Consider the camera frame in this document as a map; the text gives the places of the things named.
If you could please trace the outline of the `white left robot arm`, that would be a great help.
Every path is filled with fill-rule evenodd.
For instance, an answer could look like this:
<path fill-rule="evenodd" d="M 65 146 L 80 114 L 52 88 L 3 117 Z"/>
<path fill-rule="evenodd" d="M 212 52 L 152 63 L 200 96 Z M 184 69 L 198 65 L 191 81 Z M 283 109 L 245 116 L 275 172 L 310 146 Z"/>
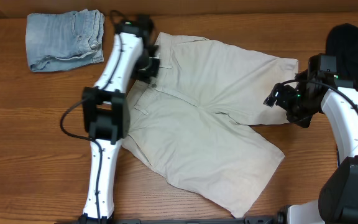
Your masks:
<path fill-rule="evenodd" d="M 81 222 L 111 220 L 122 147 L 170 185 L 243 217 L 284 159 L 253 126 L 286 123 L 284 111 L 263 102 L 298 61 L 204 37 L 147 39 L 121 24 L 103 74 L 83 90 L 93 156 Z"/>

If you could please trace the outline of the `beige khaki shorts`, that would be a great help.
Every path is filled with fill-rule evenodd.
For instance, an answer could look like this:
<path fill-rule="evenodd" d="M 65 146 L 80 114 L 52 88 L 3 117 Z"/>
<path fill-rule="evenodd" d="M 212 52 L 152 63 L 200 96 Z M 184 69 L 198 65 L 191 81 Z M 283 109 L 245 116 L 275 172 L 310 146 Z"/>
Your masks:
<path fill-rule="evenodd" d="M 156 43 L 157 77 L 127 96 L 123 147 L 170 185 L 243 217 L 285 157 L 253 126 L 287 122 L 264 100 L 298 61 L 204 37 L 160 33 Z"/>

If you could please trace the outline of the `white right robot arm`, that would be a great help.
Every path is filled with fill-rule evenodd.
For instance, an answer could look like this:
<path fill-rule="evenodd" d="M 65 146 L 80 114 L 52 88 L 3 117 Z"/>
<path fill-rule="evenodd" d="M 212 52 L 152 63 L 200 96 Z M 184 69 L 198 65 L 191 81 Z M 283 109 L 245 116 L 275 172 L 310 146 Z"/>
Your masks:
<path fill-rule="evenodd" d="M 337 169 L 317 200 L 291 205 L 280 223 L 358 223 L 358 91 L 342 76 L 334 56 L 309 59 L 308 69 L 274 86 L 265 105 L 277 105 L 287 120 L 308 128 L 314 114 L 324 114 L 337 146 Z"/>

